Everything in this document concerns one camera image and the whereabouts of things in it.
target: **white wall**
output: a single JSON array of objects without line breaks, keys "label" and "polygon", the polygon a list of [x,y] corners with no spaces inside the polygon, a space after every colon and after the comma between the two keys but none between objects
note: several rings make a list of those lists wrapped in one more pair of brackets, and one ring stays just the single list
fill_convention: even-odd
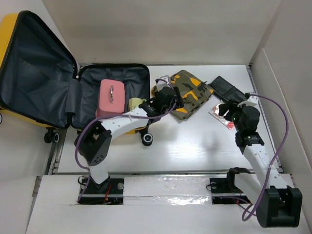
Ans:
[{"label": "white wall", "polygon": [[[304,211],[312,227],[312,1],[282,0],[263,48],[252,66],[259,93],[288,108],[290,134],[280,160],[303,193]],[[285,131],[280,111],[263,102],[276,145]]]},{"label": "white wall", "polygon": [[[0,20],[8,13],[31,10],[63,41],[41,0],[0,0]],[[32,190],[42,175],[51,144],[46,129],[3,115],[0,125],[0,232],[24,234],[29,219]]]},{"label": "white wall", "polygon": [[280,0],[43,0],[88,62],[248,64]]}]

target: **black wheel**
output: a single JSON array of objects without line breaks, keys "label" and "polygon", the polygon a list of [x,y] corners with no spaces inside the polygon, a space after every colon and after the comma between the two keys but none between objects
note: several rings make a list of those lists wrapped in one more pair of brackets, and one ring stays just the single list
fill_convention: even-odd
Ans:
[{"label": "black wheel", "polygon": [[47,144],[52,142],[50,134],[48,134],[48,133],[44,134],[44,142]]},{"label": "black wheel", "polygon": [[53,143],[58,143],[58,141],[59,141],[59,134],[58,133],[52,133],[52,141],[53,141]]},{"label": "black wheel", "polygon": [[145,135],[143,135],[142,137],[142,143],[145,146],[150,146],[153,143],[153,135],[150,133],[147,133]]}]

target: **pink box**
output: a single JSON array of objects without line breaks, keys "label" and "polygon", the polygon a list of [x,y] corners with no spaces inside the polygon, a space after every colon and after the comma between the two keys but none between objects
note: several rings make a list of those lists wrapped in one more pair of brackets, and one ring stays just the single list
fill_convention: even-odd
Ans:
[{"label": "pink box", "polygon": [[96,117],[121,114],[125,109],[125,85],[121,81],[104,79],[98,94]]}]

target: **yellow suitcase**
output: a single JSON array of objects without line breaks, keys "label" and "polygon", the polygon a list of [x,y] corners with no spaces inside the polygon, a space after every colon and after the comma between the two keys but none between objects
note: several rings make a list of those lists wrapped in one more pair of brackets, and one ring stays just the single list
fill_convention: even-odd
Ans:
[{"label": "yellow suitcase", "polygon": [[1,112],[47,128],[46,143],[58,142],[55,129],[72,125],[79,130],[95,118],[102,79],[125,84],[126,104],[132,98],[150,98],[150,75],[145,65],[92,64],[78,68],[67,48],[30,11],[2,19],[0,63]]}]

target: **camouflage pattern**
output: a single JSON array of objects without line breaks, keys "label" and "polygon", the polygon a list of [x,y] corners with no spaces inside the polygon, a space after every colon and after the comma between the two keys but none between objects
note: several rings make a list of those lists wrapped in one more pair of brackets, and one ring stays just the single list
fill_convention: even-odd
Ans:
[{"label": "camouflage pattern", "polygon": [[213,89],[193,74],[181,70],[171,76],[171,84],[177,86],[184,100],[184,107],[172,112],[179,119],[188,119],[213,94]]}]

